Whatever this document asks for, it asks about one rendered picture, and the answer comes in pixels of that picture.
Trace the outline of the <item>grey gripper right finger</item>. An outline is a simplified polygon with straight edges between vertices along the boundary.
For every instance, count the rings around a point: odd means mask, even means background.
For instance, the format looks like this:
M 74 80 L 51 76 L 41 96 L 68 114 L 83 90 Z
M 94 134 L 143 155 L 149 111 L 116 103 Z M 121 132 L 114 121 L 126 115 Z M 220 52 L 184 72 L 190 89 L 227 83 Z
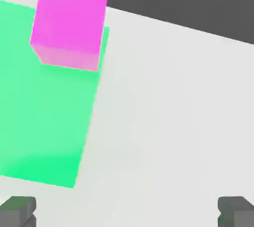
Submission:
M 218 227 L 254 227 L 254 205 L 242 196 L 219 197 Z

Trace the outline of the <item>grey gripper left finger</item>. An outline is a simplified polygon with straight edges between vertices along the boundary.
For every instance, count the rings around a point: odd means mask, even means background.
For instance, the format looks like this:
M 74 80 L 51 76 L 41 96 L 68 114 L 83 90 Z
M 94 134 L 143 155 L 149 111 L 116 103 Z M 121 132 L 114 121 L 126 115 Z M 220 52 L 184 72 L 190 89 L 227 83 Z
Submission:
M 37 227 L 36 198 L 11 196 L 0 206 L 0 227 Z

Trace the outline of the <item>small magenta cube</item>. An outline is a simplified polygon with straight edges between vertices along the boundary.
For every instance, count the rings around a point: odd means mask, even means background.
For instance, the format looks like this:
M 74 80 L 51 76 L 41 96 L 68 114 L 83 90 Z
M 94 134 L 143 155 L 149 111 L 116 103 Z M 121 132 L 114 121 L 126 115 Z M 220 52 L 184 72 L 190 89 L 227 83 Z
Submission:
M 38 0 L 30 45 L 46 65 L 98 71 L 107 0 Z

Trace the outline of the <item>large green box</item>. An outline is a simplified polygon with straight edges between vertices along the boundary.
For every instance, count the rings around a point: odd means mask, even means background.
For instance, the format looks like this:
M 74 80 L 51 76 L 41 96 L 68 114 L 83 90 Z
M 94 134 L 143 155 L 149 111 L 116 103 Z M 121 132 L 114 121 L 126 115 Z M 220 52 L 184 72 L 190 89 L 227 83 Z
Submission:
M 0 0 L 0 175 L 72 188 L 101 74 L 43 65 L 34 14 Z

